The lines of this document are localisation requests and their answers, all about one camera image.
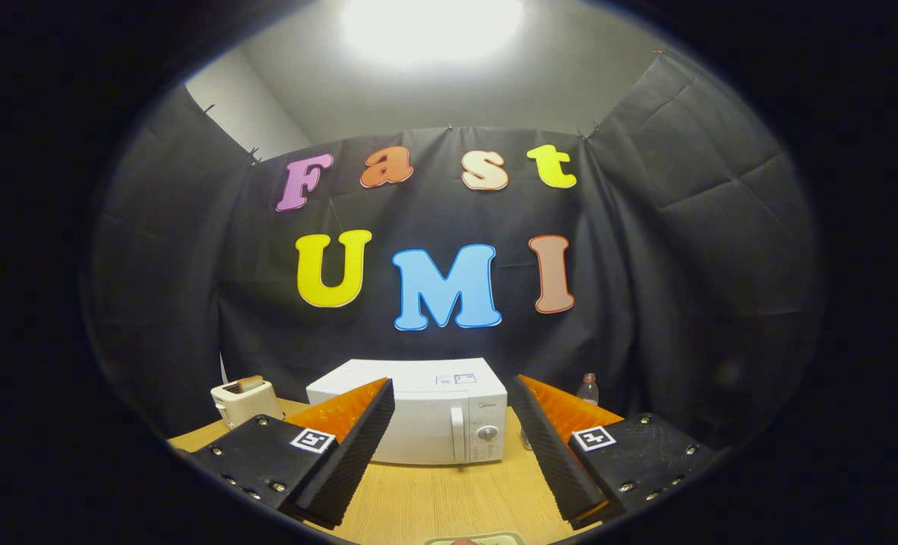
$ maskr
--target microwave handle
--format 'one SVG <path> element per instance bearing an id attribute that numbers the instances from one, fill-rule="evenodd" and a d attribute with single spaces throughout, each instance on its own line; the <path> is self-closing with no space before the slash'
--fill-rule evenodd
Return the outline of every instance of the microwave handle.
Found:
<path id="1" fill-rule="evenodd" d="M 456 462 L 466 461 L 466 434 L 463 427 L 466 423 L 463 421 L 463 410 L 459 407 L 452 407 L 449 410 L 452 416 L 452 452 L 453 460 Z"/>

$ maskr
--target ceiling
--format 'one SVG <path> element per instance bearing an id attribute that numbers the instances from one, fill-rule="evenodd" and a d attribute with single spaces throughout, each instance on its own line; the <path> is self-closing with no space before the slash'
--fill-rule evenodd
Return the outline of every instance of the ceiling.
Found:
<path id="1" fill-rule="evenodd" d="M 341 13 L 349 1 L 317 2 L 242 46 L 313 144 L 450 122 L 588 134 L 653 62 L 653 49 L 665 46 L 602 7 L 522 0 L 512 39 L 495 51 L 386 63 L 346 40 Z"/>

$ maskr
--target letter m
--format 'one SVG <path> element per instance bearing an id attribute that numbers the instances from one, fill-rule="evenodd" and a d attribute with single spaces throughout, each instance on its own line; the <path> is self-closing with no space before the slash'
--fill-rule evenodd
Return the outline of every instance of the letter m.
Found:
<path id="1" fill-rule="evenodd" d="M 456 300 L 462 308 L 456 315 L 461 328 L 484 328 L 500 324 L 503 317 L 493 308 L 493 286 L 490 283 L 490 262 L 497 251 L 486 244 L 463 246 L 456 261 L 443 277 L 427 251 L 413 249 L 391 256 L 391 262 L 401 272 L 401 316 L 394 327 L 403 331 L 424 330 L 429 324 L 422 316 L 422 301 L 440 328 L 449 323 Z"/>

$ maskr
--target microwave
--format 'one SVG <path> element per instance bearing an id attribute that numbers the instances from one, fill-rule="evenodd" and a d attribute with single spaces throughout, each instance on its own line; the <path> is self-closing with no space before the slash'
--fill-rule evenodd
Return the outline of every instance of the microwave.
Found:
<path id="1" fill-rule="evenodd" d="M 507 389 L 482 358 L 349 360 L 308 385 L 307 402 L 382 377 L 391 379 L 394 413 L 373 462 L 436 466 L 504 456 Z"/>

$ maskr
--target wooden table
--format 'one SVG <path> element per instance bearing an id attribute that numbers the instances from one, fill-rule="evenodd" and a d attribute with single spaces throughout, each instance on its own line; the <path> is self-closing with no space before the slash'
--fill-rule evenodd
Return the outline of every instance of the wooden table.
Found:
<path id="1" fill-rule="evenodd" d="M 307 408 L 277 400 L 289 417 Z M 223 421 L 170 439 L 193 452 L 228 432 Z M 402 466 L 369 463 L 345 520 L 335 530 L 305 523 L 327 534 L 365 545 L 422 545 L 434 537 L 515 531 L 529 545 L 552 543 L 574 531 L 561 520 L 553 494 L 533 452 L 522 448 L 519 420 L 507 407 L 507 436 L 501 462 L 469 466 Z"/>

